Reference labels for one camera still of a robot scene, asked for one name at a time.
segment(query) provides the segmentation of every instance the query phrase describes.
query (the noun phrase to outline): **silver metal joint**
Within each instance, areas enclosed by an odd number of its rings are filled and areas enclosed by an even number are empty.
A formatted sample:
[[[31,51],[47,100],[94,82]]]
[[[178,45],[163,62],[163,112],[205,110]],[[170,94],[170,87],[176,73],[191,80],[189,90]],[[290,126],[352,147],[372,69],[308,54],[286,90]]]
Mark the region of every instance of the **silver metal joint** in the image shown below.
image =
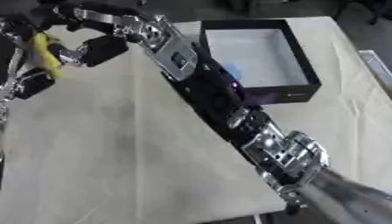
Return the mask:
[[[80,21],[90,20],[113,25],[113,34],[117,37],[139,35],[141,41],[138,44],[174,81],[185,80],[196,68],[198,55],[192,44],[165,16],[156,15],[153,20],[145,21],[136,16],[115,16],[79,8],[75,8],[73,14]]]
[[[328,155],[316,141],[298,131],[286,136],[273,122],[268,122],[241,150],[256,164],[263,180],[292,205],[304,203],[298,189],[312,180],[322,167],[329,166]],[[282,175],[274,176],[271,172],[271,165],[296,182],[284,183],[280,179]]]

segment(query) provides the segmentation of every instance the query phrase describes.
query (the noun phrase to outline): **black electronic component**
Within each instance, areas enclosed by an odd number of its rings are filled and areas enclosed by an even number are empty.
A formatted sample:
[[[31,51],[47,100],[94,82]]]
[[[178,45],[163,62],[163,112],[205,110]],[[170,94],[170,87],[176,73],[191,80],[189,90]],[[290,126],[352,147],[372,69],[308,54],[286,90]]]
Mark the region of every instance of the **black electronic component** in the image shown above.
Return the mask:
[[[107,60],[128,51],[127,43],[124,38],[114,36],[102,36],[85,41],[87,51],[81,58],[88,67],[97,66]]]

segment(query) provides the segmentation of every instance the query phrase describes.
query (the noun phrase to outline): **table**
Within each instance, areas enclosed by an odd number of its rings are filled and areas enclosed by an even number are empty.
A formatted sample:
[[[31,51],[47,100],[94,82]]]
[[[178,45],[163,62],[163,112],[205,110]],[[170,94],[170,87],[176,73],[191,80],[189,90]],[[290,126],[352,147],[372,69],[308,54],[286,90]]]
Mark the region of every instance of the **table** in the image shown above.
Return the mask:
[[[392,102],[329,17],[288,19],[323,86],[307,103],[271,105],[284,130],[323,144],[333,169],[392,192]],[[195,38],[198,23],[181,24]],[[56,28],[71,46],[97,35]],[[132,46],[54,87],[13,101],[1,223],[196,223],[284,203]]]

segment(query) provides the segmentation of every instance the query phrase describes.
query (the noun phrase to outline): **gray floor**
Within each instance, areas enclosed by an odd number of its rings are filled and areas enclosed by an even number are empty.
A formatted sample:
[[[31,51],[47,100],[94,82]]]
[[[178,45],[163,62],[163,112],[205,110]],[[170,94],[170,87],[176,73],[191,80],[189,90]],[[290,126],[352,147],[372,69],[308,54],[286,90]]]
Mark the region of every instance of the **gray floor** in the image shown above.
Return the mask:
[[[0,13],[28,11],[36,5],[32,0],[0,0]],[[111,3],[120,6],[135,6],[136,0],[100,0],[102,3]],[[268,4],[258,7],[255,14],[258,18],[286,18],[286,17],[309,17],[331,16],[336,11],[339,0],[302,0],[297,3]],[[215,18],[246,18],[245,14],[232,12],[224,3],[216,3],[214,0],[149,0],[143,7],[150,12],[166,14],[172,21],[192,21]],[[376,25],[369,25],[370,13],[359,5],[350,6],[338,21],[347,36],[359,49],[373,49],[392,68],[392,22],[381,19]],[[294,218],[283,213],[274,213],[276,224],[283,223],[327,223],[316,213],[302,212]],[[231,224],[254,223],[252,218],[240,218],[229,222]]]

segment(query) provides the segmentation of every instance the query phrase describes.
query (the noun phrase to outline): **bolt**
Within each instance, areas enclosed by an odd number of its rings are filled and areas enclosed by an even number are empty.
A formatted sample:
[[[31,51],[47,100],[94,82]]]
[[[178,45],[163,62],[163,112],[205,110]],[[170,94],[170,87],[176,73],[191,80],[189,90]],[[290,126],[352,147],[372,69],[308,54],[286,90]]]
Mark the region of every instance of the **bolt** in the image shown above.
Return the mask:
[[[289,196],[294,198],[294,197],[297,197],[297,194],[295,192],[289,192]]]

